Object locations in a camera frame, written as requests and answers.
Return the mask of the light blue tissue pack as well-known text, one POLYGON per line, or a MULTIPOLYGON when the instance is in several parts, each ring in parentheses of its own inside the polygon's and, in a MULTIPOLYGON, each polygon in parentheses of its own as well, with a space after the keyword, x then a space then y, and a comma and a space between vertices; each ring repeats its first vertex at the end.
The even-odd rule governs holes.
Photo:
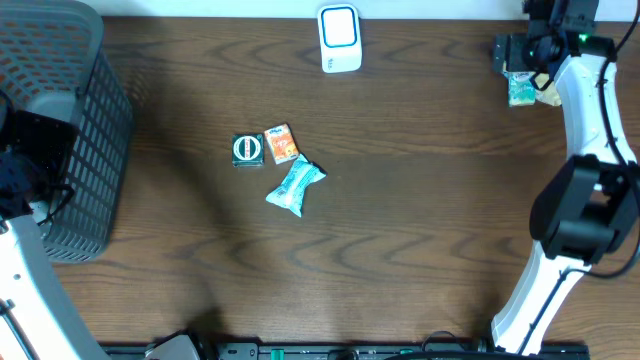
POLYGON ((532 72, 506 72, 508 105, 529 106, 536 102, 536 90, 531 83, 532 72))

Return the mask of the orange Kleenex tissue pack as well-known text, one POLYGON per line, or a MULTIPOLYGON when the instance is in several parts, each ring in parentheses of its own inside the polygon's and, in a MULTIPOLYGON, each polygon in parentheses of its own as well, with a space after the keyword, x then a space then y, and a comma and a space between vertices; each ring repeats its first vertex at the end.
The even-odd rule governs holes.
POLYGON ((276 164, 295 160, 299 156, 299 150, 288 124, 267 129, 264 135, 276 164))

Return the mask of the teal snack packet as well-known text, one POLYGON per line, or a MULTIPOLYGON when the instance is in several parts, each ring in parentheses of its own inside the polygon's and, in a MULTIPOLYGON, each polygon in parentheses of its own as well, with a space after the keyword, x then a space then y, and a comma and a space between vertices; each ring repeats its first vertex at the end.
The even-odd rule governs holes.
POLYGON ((301 217, 307 187, 325 177, 317 165, 299 155, 281 184, 266 196, 266 201, 301 217))

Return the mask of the green round-logo box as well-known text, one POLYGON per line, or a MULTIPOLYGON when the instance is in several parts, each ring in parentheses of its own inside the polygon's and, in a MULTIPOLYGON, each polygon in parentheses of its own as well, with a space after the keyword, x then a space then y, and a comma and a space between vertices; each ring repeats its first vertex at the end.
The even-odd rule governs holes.
POLYGON ((260 167, 264 165, 262 134, 236 134, 232 138, 232 164, 234 167, 260 167))

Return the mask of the yellow snack bag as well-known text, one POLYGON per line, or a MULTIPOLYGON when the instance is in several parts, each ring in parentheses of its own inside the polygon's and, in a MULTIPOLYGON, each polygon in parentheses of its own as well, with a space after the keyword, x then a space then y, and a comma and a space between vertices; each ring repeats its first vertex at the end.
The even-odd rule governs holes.
POLYGON ((562 104, 560 96, 555 88, 555 84, 548 74, 539 74, 535 78, 535 84, 539 87, 539 89, 536 91, 537 101, 554 107, 560 106, 562 104), (546 83, 549 83, 549 86, 544 91, 542 91, 542 88, 546 83))

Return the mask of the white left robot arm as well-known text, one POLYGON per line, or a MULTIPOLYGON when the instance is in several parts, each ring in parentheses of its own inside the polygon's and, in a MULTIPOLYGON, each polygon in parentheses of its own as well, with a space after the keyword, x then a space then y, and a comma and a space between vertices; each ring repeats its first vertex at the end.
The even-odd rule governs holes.
POLYGON ((78 130, 1 98, 1 356, 104 359, 43 244, 75 194, 65 177, 78 130))

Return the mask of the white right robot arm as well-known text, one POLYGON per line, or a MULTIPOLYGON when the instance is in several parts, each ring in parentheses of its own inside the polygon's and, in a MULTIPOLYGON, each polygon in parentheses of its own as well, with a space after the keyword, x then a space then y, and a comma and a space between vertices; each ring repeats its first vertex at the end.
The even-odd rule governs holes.
POLYGON ((567 160, 537 196, 532 250, 512 295, 491 321, 492 353, 533 357, 572 288, 596 277, 639 219, 639 163, 622 126, 615 78, 623 41, 596 35, 596 1, 525 0, 524 33, 499 35, 494 69, 555 89, 567 160))

